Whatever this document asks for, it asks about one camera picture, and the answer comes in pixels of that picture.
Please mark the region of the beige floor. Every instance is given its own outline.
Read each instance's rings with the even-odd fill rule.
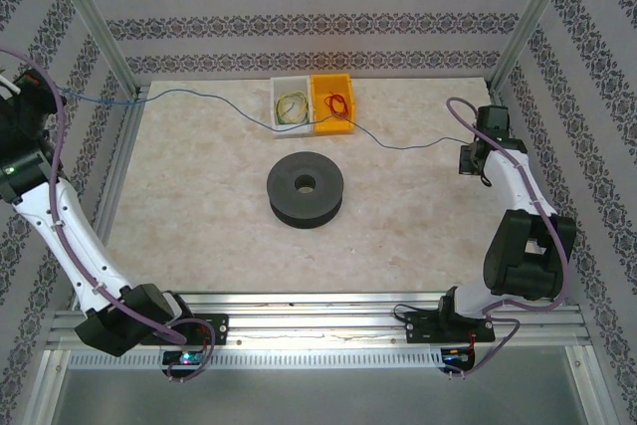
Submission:
[[[150,95],[175,87],[269,118],[268,81],[155,82]],[[358,121],[396,145],[470,140],[445,99],[489,103],[482,79],[353,88]],[[360,130],[274,139],[218,101],[167,95],[144,111],[108,248],[132,279],[176,291],[443,291],[481,274],[503,213],[492,189],[458,174],[459,148],[387,150]],[[266,194],[271,167],[301,150],[345,180],[338,215],[310,231],[281,223]]]

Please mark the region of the enclosure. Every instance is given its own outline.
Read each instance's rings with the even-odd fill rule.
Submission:
[[[334,404],[335,422],[434,414],[481,423],[463,410],[482,404],[490,423],[637,423],[636,1],[0,0],[0,43],[28,53],[58,86],[103,100],[68,96],[62,160],[121,271],[235,321],[203,391],[177,392],[197,404],[175,405],[184,417],[201,420],[209,391],[222,397],[219,416],[237,423],[263,420],[284,396],[272,423],[304,422],[304,414],[304,423],[319,421],[314,396]],[[24,68],[8,56],[0,65],[6,78]],[[334,371],[325,362],[262,373],[241,362],[263,350],[323,350],[324,360],[332,349],[369,360],[406,353],[391,307],[435,308],[441,293],[478,277],[502,217],[493,191],[457,174],[458,143],[395,151],[360,129],[273,138],[223,103],[184,93],[109,103],[181,88],[222,96],[267,122],[270,78],[325,73],[351,75],[356,120],[386,145],[470,141],[446,112],[447,97],[507,106],[542,193],[575,220],[567,305],[519,313],[522,338],[482,381],[448,383],[425,358],[389,369]],[[265,191],[272,165],[301,150],[331,157],[345,177],[342,209],[309,234],[278,222]],[[111,411],[100,409],[102,393],[122,403],[113,412],[121,423],[167,419],[169,409],[148,406],[173,393],[163,375],[141,362],[100,364],[82,348],[72,287],[55,257],[10,205],[0,215],[0,423],[103,423]],[[506,332],[497,328],[497,337]],[[131,353],[144,361],[154,351]],[[361,387],[355,405],[342,398],[383,380],[385,388]],[[405,397],[379,398],[399,384]],[[418,386],[435,405],[419,402]],[[449,403],[449,391],[466,407]],[[135,394],[141,405],[128,400]],[[249,394],[254,408],[237,407]],[[524,394],[537,402],[524,403]]]

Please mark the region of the yellow wire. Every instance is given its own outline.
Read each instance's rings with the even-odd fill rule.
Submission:
[[[281,106],[283,105],[283,100],[293,98],[300,99],[303,102],[303,107],[300,109],[296,117],[290,119],[288,117],[288,112],[295,104],[283,113],[281,113]],[[279,124],[298,124],[304,116],[307,116],[309,120],[310,106],[308,104],[308,97],[303,92],[288,92],[286,94],[282,94],[275,104],[275,112],[277,114],[277,121]]]

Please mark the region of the wall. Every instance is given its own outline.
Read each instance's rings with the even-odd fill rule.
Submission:
[[[502,91],[556,209],[621,423],[637,423],[636,0],[551,0]]]
[[[58,85],[94,98],[121,98],[70,0],[0,0],[0,42],[28,51]],[[22,68],[4,55],[0,63],[8,78]],[[124,109],[73,99],[67,109],[71,126],[63,151],[65,172],[95,222]],[[70,294],[69,281],[44,241],[0,203],[1,425],[19,423],[43,348],[42,332],[50,327],[53,311],[69,305]]]
[[[96,0],[142,84],[485,76],[529,0]]]

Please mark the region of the purple cable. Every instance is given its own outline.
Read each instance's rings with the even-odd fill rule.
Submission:
[[[91,273],[87,270],[87,268],[84,267],[84,265],[82,264],[82,261],[80,261],[80,258],[78,258],[78,256],[76,255],[75,251],[73,250],[73,248],[71,247],[71,244],[69,244],[69,240],[67,238],[67,235],[64,231],[64,227],[60,222],[60,214],[58,211],[58,198],[56,196],[56,186],[58,183],[58,173],[59,173],[59,169],[60,169],[60,156],[62,153],[62,146],[64,145],[64,130],[66,128],[66,122],[67,122],[67,118],[66,118],[66,113],[64,110],[64,105],[62,103],[62,98],[60,97],[60,93],[58,92],[58,89],[56,88],[56,84],[53,82],[53,80],[51,79],[51,77],[49,77],[49,74],[47,73],[47,71],[45,69],[43,69],[42,67],[40,67],[36,62],[34,62],[33,60],[31,60],[28,56],[14,50],[11,49],[9,47],[4,47],[0,45],[0,52],[4,52],[6,54],[11,55],[12,57],[15,57],[17,59],[22,60],[23,62],[26,62],[27,64],[29,64],[29,66],[31,66],[36,72],[38,72],[38,74],[40,74],[40,76],[44,79],[44,81],[47,83],[47,86],[49,87],[49,89],[51,90],[52,94],[53,94],[53,98],[55,100],[56,103],[56,108],[58,111],[57,117],[58,117],[58,138],[56,141],[56,145],[55,145],[55,149],[54,149],[54,153],[53,153],[53,160],[51,163],[51,177],[49,179],[49,202],[51,203],[51,217],[53,218],[54,224],[56,224],[56,232],[58,234],[58,237],[60,238],[60,243],[62,244],[63,248],[65,249],[66,253],[69,255],[69,258],[71,259],[71,261],[73,262],[73,264],[75,265],[76,268],[78,268],[78,271],[80,271],[80,274],[82,274],[82,276],[84,276],[84,278],[87,280],[87,282],[96,290],[98,291],[109,303],[111,303],[115,308],[119,309],[120,311],[122,311],[123,313],[125,313],[127,316],[145,324],[148,325],[149,327],[154,328],[158,335],[161,336],[162,338],[164,338],[165,340],[168,340],[172,343],[175,343],[177,345],[183,345],[184,343],[186,343],[186,337],[177,332],[176,330],[173,330],[172,328],[156,322],[154,320],[151,320],[143,315],[141,315],[140,313],[137,313],[136,311],[134,311],[133,309],[129,308],[127,305],[121,303],[120,301],[118,301],[104,286],[100,286],[100,283],[98,282],[98,280],[96,278],[94,278]],[[207,360],[203,360],[202,364],[200,366],[200,369],[195,370],[191,375],[189,375],[188,377],[190,378],[194,378],[194,376],[199,375],[199,373],[201,373],[201,371],[203,370],[203,368],[205,367],[205,365],[207,364],[207,362],[210,360],[210,358],[212,358],[212,348],[214,348],[214,336],[215,336],[215,330],[212,327],[212,325],[210,325],[208,322],[206,322],[205,320],[201,320],[201,319],[181,319],[181,320],[177,320],[176,322],[173,323],[173,325],[177,325],[180,323],[189,323],[189,322],[195,322],[195,323],[201,323],[202,325],[205,325],[208,327],[208,329],[210,330],[211,333],[211,337],[212,337],[212,344],[211,344],[211,351],[210,353],[207,355]],[[185,379],[190,379],[188,377],[184,377],[184,379],[182,379],[181,381],[186,381]]]
[[[553,227],[552,223],[548,219],[548,215],[545,213],[545,211],[542,209],[541,205],[539,204],[539,200],[537,198],[537,195],[535,194],[535,191],[533,191],[533,187],[531,185],[531,181],[529,180],[529,177],[527,176],[527,174],[525,173],[524,169],[522,168],[522,165],[520,164],[520,162],[517,161],[508,151],[506,151],[504,148],[502,148],[495,141],[490,139],[488,136],[486,136],[485,134],[483,134],[481,131],[477,130],[476,128],[474,128],[470,124],[468,124],[454,110],[454,108],[451,106],[452,102],[460,102],[461,104],[463,104],[465,106],[468,106],[474,113],[477,113],[477,109],[472,104],[470,104],[469,102],[467,102],[464,99],[459,99],[457,97],[450,97],[449,99],[447,99],[447,109],[454,116],[454,118],[457,121],[459,121],[460,124],[464,128],[468,129],[471,133],[473,133],[478,138],[484,140],[486,143],[488,143],[490,146],[492,146],[495,151],[498,151],[504,158],[506,158],[508,161],[510,161],[511,164],[514,166],[514,168],[518,171],[518,173],[522,177],[523,183],[525,184],[525,187],[526,187],[527,191],[529,192],[529,196],[531,197],[531,200],[532,200],[532,202],[533,202],[533,204],[535,206],[535,209],[539,213],[539,216],[541,217],[541,220],[543,221],[543,223],[546,225],[546,230],[548,231],[548,234],[550,235],[550,238],[553,240],[553,243],[555,245],[555,249],[557,250],[557,255],[559,256],[559,260],[561,261],[561,269],[562,269],[562,275],[563,275],[563,282],[562,282],[561,291],[559,291],[559,294],[557,295],[555,300],[551,304],[549,304],[548,306],[529,306],[527,304],[523,304],[523,303],[520,303],[518,301],[514,301],[512,299],[506,299],[506,300],[503,300],[503,301],[494,302],[494,303],[486,306],[484,309],[482,309],[482,313],[487,317],[487,319],[489,319],[489,320],[491,320],[493,322],[514,322],[516,324],[516,326],[511,331],[511,333],[509,333],[509,335],[507,335],[496,347],[491,349],[487,353],[487,355],[485,355],[485,357],[480,361],[480,363],[478,363],[478,365],[476,365],[471,370],[465,372],[465,375],[470,375],[471,373],[473,373],[473,372],[475,372],[477,370],[480,370],[489,360],[491,360],[494,357],[494,355],[496,355],[496,353],[498,353],[502,349],[502,347],[509,340],[511,340],[511,338],[520,329],[520,321],[519,320],[517,320],[517,319],[494,319],[494,318],[491,317],[490,312],[495,310],[495,309],[498,309],[498,308],[500,308],[502,306],[515,306],[515,307],[520,308],[522,310],[535,312],[535,313],[548,313],[550,311],[553,311],[566,298],[566,294],[568,292],[568,287],[569,287],[569,284],[570,284],[570,271],[568,269],[568,259],[566,259],[566,251],[564,251],[564,247],[561,244],[561,241],[559,240],[559,236],[557,235],[557,231],[555,231],[555,228]]]

